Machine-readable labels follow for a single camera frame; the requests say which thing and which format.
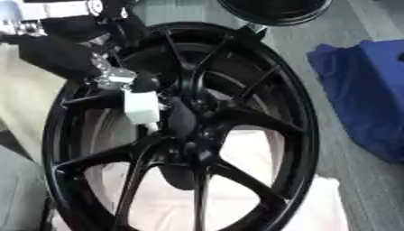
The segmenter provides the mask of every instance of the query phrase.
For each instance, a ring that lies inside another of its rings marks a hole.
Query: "white cloth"
[[[267,185],[272,182],[272,158],[261,131],[232,132],[221,155]],[[121,194],[127,165],[115,164],[104,170],[106,195],[111,208]],[[338,181],[316,177],[296,215],[285,231],[347,231],[348,225],[338,193]],[[218,230],[245,215],[258,202],[257,196],[237,183],[215,177],[210,181],[207,201],[207,230]],[[130,224],[142,231],[193,230],[193,191],[172,188],[157,169],[143,181],[132,204]],[[60,217],[58,231],[69,230]]]

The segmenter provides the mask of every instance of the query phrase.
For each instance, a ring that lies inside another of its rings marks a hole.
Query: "metal bracket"
[[[137,74],[128,69],[113,67],[105,57],[94,54],[91,60],[94,66],[101,71],[101,76],[95,78],[99,88],[105,90],[128,90]]]

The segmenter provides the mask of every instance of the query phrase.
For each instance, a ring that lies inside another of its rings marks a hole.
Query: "white fabric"
[[[267,139],[261,131],[235,131],[226,140],[221,152],[224,158],[256,179],[271,185],[272,160]],[[116,206],[121,193],[127,165],[115,164],[104,170],[106,195]],[[348,231],[345,213],[338,193],[338,181],[316,177],[298,210],[284,228],[285,231]],[[213,178],[209,184],[207,230],[217,230],[231,224],[258,202],[248,189],[225,180]],[[172,188],[153,170],[142,183],[131,208],[130,223],[142,231],[193,230],[193,191]],[[60,217],[55,217],[58,230],[69,230]]]
[[[41,163],[41,138],[51,104],[65,81],[0,45],[0,120],[32,158]]]

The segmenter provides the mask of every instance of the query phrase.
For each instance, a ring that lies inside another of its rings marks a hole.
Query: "black rim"
[[[317,165],[316,115],[302,84],[275,52],[258,40],[234,36],[233,30],[206,23],[167,23],[151,30],[138,48],[119,55],[127,68],[154,75],[161,100],[169,104],[179,98],[195,123],[191,129],[176,130],[169,113],[162,114],[159,132],[87,155],[81,153],[86,111],[120,110],[122,94],[67,83],[50,111],[43,139],[46,179],[59,212],[74,230],[137,230],[128,225],[127,216],[142,177],[155,166],[185,167],[194,175],[194,230],[205,230],[204,205],[213,175],[236,181],[260,198],[250,213],[221,230],[281,230],[307,193]],[[268,92],[274,86],[288,119],[270,115],[254,103],[255,98],[271,100]],[[230,98],[219,100],[207,88]],[[218,154],[237,125],[259,126],[285,137],[283,162],[271,187]],[[101,205],[83,173],[90,166],[112,162],[130,163],[115,215]]]
[[[261,5],[250,5],[245,1],[218,0],[231,14],[251,23],[274,26],[288,26],[306,23],[316,19],[328,9],[332,0],[319,0],[319,5],[313,5],[300,11],[285,12],[284,14],[272,9],[271,2],[262,1]]]

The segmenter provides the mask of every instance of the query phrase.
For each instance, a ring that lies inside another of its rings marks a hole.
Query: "blue cloth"
[[[404,162],[404,40],[319,45],[308,60],[347,133],[389,162]]]

